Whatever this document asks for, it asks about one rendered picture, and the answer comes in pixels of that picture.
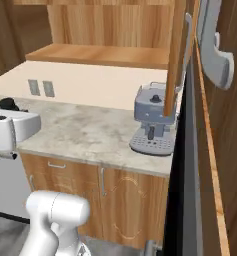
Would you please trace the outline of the wooden upper cabinet door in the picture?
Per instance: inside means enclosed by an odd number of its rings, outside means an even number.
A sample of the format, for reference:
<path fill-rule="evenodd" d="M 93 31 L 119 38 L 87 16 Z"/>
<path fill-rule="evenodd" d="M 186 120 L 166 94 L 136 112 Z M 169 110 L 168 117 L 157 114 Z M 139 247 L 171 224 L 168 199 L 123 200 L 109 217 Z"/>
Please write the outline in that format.
<path fill-rule="evenodd" d="M 174 0 L 174 14 L 169 52 L 168 74 L 166 82 L 164 115 L 170 116 L 174 109 L 175 89 L 180 85 L 188 25 L 185 14 L 192 16 L 192 31 L 190 37 L 187 61 L 192 53 L 194 36 L 198 20 L 200 0 Z"/>

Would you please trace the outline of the open wooden upper cabinet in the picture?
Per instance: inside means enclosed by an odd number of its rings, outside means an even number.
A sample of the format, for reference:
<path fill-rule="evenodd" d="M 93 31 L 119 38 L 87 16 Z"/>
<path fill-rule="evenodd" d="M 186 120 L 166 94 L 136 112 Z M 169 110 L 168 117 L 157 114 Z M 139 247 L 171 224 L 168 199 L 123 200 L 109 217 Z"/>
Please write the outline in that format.
<path fill-rule="evenodd" d="M 47 7 L 53 42 L 28 60 L 166 69 L 173 0 L 79 1 Z"/>

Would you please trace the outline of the grey coffee machine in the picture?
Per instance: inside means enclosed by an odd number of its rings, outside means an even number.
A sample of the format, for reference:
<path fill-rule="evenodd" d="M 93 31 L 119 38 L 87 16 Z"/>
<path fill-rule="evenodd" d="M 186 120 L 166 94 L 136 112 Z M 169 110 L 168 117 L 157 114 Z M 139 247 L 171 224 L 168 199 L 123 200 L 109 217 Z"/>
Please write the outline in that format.
<path fill-rule="evenodd" d="M 164 115 L 166 85 L 151 82 L 141 86 L 134 101 L 134 119 L 141 126 L 130 140 L 132 150 L 146 155 L 167 156 L 174 150 L 175 139 L 170 126 L 175 123 L 176 110 Z"/>

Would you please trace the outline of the wooden drawer front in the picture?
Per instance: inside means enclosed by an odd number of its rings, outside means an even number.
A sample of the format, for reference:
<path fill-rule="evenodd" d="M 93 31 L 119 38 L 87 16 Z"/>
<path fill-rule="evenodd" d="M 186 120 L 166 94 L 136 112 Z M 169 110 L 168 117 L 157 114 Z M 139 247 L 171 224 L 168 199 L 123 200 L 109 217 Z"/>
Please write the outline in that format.
<path fill-rule="evenodd" d="M 51 158 L 33 154 L 21 154 L 21 159 L 27 173 L 43 173 L 48 175 L 63 175 L 73 177 L 74 175 L 89 175 L 95 177 L 98 168 L 96 165 L 89 165 L 85 163 L 78 163 L 58 158 Z M 56 165 L 66 164 L 65 169 L 51 168 L 47 162 Z"/>

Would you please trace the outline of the wooden lower cupboard door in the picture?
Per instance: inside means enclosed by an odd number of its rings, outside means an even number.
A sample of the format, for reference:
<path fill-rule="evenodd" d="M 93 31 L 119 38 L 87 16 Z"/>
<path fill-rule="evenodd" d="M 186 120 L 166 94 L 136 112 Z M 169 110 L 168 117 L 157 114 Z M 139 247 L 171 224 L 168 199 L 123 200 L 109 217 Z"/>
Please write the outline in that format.
<path fill-rule="evenodd" d="M 34 177 L 35 190 L 75 194 L 87 199 L 90 203 L 90 217 L 83 226 L 78 228 L 79 233 L 94 238 L 103 237 L 99 192 L 98 186 L 95 183 L 67 178 L 61 175 L 48 176 L 43 173 L 28 174 L 28 182 L 30 175 L 33 175 Z"/>
<path fill-rule="evenodd" d="M 137 249 L 147 240 L 163 243 L 169 179 L 105 168 L 102 196 L 99 170 L 103 237 Z"/>

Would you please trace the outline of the black round object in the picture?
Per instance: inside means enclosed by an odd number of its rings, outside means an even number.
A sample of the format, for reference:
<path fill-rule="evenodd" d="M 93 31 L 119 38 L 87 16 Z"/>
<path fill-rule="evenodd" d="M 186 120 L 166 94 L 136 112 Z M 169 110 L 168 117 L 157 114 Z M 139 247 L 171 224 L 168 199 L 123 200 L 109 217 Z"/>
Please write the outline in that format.
<path fill-rule="evenodd" d="M 0 100 L 0 108 L 4 110 L 20 111 L 21 109 L 16 105 L 13 98 L 7 97 Z"/>

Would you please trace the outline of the tall wooden panel door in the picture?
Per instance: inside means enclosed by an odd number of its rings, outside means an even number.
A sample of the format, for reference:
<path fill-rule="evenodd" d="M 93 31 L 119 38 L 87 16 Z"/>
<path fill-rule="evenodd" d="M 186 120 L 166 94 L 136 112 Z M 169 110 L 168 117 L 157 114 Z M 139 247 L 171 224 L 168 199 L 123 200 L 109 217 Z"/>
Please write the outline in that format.
<path fill-rule="evenodd" d="M 219 49 L 234 55 L 231 87 L 205 75 L 193 50 L 203 256 L 237 256 L 237 0 L 222 0 Z"/>

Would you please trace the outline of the grey dishwasher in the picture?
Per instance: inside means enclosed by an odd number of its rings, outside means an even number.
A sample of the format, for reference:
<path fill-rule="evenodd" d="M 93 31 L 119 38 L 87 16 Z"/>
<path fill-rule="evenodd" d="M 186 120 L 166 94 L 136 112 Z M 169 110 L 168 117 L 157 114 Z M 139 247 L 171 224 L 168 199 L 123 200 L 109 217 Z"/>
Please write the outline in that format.
<path fill-rule="evenodd" d="M 25 203 L 31 193 L 18 152 L 14 158 L 0 158 L 0 216 L 29 222 Z"/>

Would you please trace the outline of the grey wall outlet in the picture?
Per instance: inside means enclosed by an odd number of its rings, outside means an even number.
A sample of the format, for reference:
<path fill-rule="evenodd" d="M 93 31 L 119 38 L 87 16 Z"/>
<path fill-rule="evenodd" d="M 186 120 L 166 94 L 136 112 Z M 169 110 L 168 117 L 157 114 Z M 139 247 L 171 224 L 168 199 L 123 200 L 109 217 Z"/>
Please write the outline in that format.
<path fill-rule="evenodd" d="M 51 81 L 44 81 L 43 87 L 44 87 L 44 92 L 45 92 L 46 97 L 54 97 L 55 96 L 53 83 Z"/>
<path fill-rule="evenodd" d="M 38 86 L 38 81 L 29 79 L 28 83 L 29 83 L 29 88 L 30 88 L 31 94 L 35 95 L 35 96 L 39 96 L 40 90 L 39 90 L 39 86 Z"/>

